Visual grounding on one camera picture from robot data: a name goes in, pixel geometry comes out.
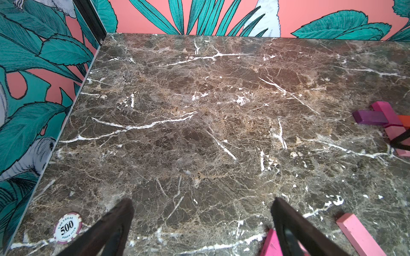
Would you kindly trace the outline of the poker chip 500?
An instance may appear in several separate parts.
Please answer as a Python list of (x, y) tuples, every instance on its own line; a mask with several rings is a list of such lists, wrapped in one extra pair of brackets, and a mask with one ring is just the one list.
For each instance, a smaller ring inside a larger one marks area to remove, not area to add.
[(54, 241), (58, 244), (67, 244), (75, 239), (83, 226), (82, 217), (77, 212), (64, 214), (54, 228)]

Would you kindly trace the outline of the red block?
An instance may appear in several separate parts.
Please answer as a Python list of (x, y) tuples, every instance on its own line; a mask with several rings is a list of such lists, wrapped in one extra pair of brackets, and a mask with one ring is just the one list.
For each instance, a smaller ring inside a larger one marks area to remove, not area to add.
[(405, 129), (410, 129), (410, 116), (409, 115), (398, 115), (399, 120), (401, 121)]

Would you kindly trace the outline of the pink block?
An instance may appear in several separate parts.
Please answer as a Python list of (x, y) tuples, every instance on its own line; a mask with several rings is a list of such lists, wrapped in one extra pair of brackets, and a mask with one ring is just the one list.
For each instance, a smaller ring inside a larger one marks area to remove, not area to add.
[(394, 146), (402, 145), (401, 148), (395, 148), (398, 156), (409, 157), (410, 156), (410, 131), (406, 131), (404, 127), (390, 126), (384, 128), (390, 141), (394, 141)]
[(386, 253), (353, 213), (345, 213), (337, 219), (336, 223), (360, 256), (386, 256)]

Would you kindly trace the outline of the purple block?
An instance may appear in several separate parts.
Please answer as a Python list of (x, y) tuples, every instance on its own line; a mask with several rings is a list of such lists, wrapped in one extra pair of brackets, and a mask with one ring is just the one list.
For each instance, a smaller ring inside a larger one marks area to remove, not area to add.
[(387, 125), (388, 120), (383, 114), (379, 111), (364, 111), (359, 110), (352, 113), (352, 116), (356, 123), (363, 125)]

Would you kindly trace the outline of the black left corner frame post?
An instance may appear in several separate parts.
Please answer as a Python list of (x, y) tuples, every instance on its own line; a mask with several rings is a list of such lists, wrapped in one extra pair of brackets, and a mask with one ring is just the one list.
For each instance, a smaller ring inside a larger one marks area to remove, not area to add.
[(86, 38), (95, 49), (98, 49), (104, 41), (107, 32), (93, 2), (89, 0), (74, 0), (73, 3), (83, 38)]

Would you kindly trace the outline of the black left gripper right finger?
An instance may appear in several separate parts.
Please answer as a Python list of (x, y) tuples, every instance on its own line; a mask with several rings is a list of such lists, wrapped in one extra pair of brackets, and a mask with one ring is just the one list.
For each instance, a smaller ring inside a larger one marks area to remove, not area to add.
[(284, 199), (271, 207), (274, 228), (284, 256), (346, 256), (347, 253), (300, 215)]

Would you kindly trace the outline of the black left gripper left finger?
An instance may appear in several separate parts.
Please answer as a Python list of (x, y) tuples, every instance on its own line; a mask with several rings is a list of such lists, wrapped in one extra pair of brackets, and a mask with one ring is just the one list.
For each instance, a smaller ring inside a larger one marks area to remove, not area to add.
[(126, 247), (134, 217), (130, 198), (124, 198), (80, 238), (65, 248), (60, 256), (121, 256)]

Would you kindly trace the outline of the pink block top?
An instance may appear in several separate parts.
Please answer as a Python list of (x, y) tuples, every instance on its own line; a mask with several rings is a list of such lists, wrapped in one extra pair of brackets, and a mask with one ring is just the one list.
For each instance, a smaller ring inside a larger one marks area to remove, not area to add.
[(353, 213), (345, 213), (337, 219), (336, 223), (360, 256), (386, 256), (386, 253)]

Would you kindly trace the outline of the magenta block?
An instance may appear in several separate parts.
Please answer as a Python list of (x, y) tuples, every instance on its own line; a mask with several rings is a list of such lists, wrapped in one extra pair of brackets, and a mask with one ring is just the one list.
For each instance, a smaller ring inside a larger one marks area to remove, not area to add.
[(264, 240), (260, 256), (282, 256), (280, 243), (277, 233), (274, 229), (269, 229), (268, 234)]
[(386, 101), (377, 101), (371, 104), (371, 107), (374, 111), (382, 112), (387, 119), (387, 124), (384, 124), (383, 127), (403, 127), (403, 123), (399, 119), (398, 115), (395, 113), (391, 104)]

